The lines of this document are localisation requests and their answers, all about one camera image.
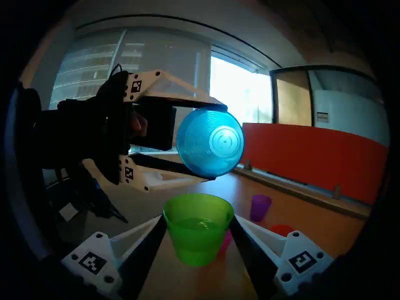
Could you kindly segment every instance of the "table surface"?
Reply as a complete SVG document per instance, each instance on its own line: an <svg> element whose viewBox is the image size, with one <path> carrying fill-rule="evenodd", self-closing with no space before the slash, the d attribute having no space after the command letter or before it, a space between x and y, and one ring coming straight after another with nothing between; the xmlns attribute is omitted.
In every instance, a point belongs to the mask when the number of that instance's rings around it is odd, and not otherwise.
<svg viewBox="0 0 400 300"><path fill-rule="evenodd" d="M363 220L319 207L231 173L214 181L143 193L128 186L109 183L91 161L86 161L85 166L129 224L115 218L97 218L90 212L85 218L73 220L69 225L73 230L63 231L63 238L72 242L81 242L96 231L111 238L159 215L164 203L171 197L188 193L221 197L232 204L237 215L245 219L250 216L252 196L268 195L272 198L272 205L264 220L258 223L260 226L269 229L276 224L290 225L334 258L351 247L364 225ZM161 242L139 299L164 299L166 295L170 299L196 300L257 298L234 242L225 255L217 257L210 265L190 267L176 257L168 232Z"/></svg>

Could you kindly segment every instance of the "purple plastic cup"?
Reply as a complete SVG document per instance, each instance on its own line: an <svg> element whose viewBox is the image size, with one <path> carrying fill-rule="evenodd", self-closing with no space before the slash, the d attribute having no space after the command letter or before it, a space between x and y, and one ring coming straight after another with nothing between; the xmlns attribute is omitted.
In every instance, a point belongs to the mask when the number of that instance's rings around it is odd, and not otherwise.
<svg viewBox="0 0 400 300"><path fill-rule="evenodd" d="M272 199L266 195L254 195L251 198L250 220L261 222L272 204Z"/></svg>

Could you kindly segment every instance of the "blue bowl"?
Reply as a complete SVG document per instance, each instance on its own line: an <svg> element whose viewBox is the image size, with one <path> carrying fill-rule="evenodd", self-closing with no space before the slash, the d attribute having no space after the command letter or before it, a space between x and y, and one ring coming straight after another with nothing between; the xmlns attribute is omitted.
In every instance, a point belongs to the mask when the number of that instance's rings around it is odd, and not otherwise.
<svg viewBox="0 0 400 300"><path fill-rule="evenodd" d="M245 150L239 122L228 112L197 109L180 124L176 147L183 163L201 177L213 178L234 169Z"/></svg>

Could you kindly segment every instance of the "orange partition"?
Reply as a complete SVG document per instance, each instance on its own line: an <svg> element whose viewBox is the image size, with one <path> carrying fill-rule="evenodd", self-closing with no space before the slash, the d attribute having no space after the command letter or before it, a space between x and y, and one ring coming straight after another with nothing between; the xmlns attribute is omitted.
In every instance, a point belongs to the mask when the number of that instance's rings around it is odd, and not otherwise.
<svg viewBox="0 0 400 300"><path fill-rule="evenodd" d="M309 126L244 123L242 163L372 204L388 148L371 139Z"/></svg>

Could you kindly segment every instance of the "green cup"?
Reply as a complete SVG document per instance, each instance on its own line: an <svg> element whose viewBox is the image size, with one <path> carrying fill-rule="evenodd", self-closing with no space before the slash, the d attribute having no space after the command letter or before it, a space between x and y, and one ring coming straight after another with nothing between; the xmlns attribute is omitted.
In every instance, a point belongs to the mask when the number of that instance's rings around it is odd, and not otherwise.
<svg viewBox="0 0 400 300"><path fill-rule="evenodd" d="M189 266L200 267L216 258L234 208L217 196L196 193L169 199L162 213L176 256Z"/></svg>

